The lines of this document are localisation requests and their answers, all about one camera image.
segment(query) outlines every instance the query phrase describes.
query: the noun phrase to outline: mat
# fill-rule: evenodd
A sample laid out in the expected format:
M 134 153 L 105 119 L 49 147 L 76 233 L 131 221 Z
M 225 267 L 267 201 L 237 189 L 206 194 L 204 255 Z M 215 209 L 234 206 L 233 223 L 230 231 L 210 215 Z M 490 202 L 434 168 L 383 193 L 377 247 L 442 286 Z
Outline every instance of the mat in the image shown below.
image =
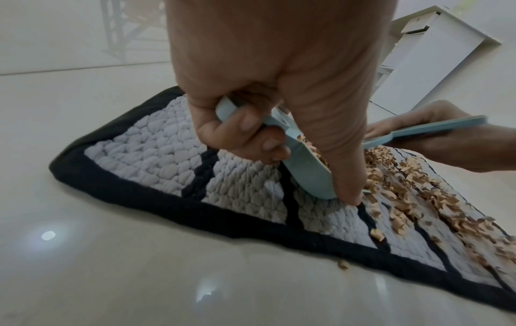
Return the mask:
M 54 177 L 99 200 L 229 238 L 250 238 L 386 271 L 516 311 L 516 238 L 421 158 L 366 153 L 359 207 L 304 192 L 282 165 L 207 148 L 175 87 L 76 140 Z

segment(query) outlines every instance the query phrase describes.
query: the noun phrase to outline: hand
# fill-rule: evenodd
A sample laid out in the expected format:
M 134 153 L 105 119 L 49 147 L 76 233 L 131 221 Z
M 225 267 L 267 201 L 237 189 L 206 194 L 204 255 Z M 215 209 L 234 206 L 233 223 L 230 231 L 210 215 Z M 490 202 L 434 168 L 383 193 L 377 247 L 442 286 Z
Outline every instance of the hand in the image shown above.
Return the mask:
M 366 182 L 366 108 L 395 0 L 167 0 L 172 63 L 199 139 L 250 160 L 289 157 L 284 132 L 260 129 L 281 100 L 322 152 L 337 196 L 358 205 Z M 224 122 L 214 108 L 249 103 Z
M 367 126 L 365 139 L 387 135 L 395 130 L 416 125 L 470 115 L 448 101 L 436 101 L 418 110 Z M 514 130 L 494 125 L 461 128 L 448 132 L 409 136 L 394 139 L 386 144 L 390 147 L 418 152 L 429 160 L 457 166 L 473 172 L 511 169 L 516 163 L 505 158 L 509 143 L 514 142 Z

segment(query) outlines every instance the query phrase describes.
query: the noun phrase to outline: white cabinet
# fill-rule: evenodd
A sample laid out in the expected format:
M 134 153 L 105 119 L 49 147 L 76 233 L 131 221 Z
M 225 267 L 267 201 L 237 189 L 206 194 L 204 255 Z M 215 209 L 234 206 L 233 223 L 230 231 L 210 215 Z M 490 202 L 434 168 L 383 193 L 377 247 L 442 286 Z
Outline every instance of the white cabinet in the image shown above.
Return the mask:
M 433 6 L 392 22 L 398 43 L 381 63 L 371 102 L 401 114 L 414 108 L 483 42 L 496 39 Z

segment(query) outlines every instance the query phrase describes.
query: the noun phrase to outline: light blue dustpan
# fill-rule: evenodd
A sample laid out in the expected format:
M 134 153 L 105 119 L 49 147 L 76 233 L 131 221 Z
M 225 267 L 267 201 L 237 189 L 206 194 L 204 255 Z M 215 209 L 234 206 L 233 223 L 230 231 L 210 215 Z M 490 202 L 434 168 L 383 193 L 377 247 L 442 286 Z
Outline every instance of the light blue dustpan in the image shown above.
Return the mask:
M 245 103 L 239 99 L 223 97 L 216 108 L 217 118 L 219 118 L 220 121 L 226 121 L 238 107 L 244 104 Z M 397 137 L 473 127 L 486 122 L 487 117 L 479 115 L 476 117 L 409 127 L 394 131 L 385 136 L 366 140 L 362 143 L 362 147 L 368 149 L 388 143 Z M 285 131 L 285 145 L 290 148 L 291 155 L 290 158 L 284 160 L 283 163 L 286 168 L 289 169 L 297 183 L 314 197 L 320 199 L 336 198 L 335 191 L 333 190 L 332 173 L 305 144 L 297 139 L 297 136 L 303 133 L 299 130 L 294 120 L 283 113 L 283 111 L 274 108 L 271 115 L 263 119 L 263 124 L 266 126 L 278 126 Z

